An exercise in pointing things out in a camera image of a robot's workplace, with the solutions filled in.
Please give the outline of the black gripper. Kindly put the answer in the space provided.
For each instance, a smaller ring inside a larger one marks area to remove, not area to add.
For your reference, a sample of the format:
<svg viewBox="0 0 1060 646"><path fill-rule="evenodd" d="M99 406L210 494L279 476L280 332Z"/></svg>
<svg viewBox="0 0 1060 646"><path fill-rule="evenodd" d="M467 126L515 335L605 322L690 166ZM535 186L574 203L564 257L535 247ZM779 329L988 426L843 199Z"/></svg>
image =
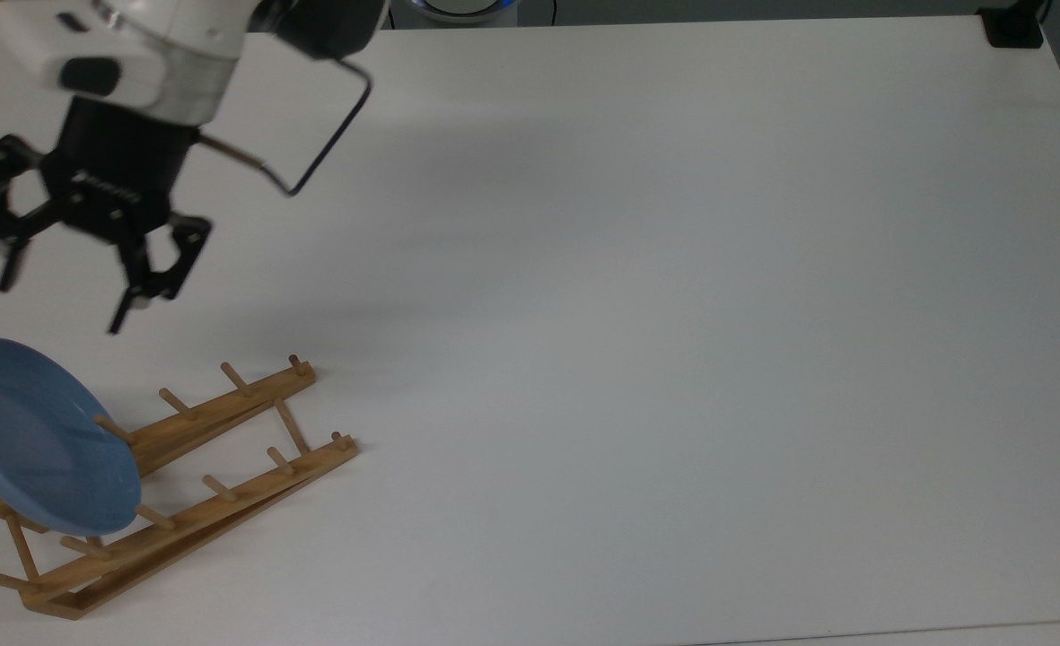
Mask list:
<svg viewBox="0 0 1060 646"><path fill-rule="evenodd" d="M42 155L16 135L0 138L0 292L17 282L33 237L55 223L49 200L17 215L10 187L38 170L49 197L73 209L67 223L114 241L125 291L108 334L122 330L132 308L178 297L213 231L213 222L173 212L171 191L200 127L174 124L106 102L73 97L52 151ZM153 270L146 233L167 225L176 260Z"/></svg>

